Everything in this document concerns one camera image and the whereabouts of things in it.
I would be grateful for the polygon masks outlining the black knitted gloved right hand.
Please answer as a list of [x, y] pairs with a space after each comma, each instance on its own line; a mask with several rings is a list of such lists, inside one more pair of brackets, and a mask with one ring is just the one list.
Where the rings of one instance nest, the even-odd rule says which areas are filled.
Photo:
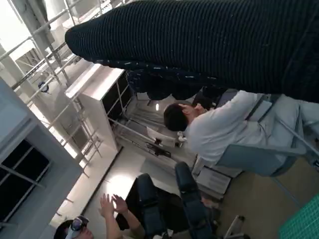
[[105, 66], [319, 101], [316, 0], [137, 0], [73, 26], [65, 42]]

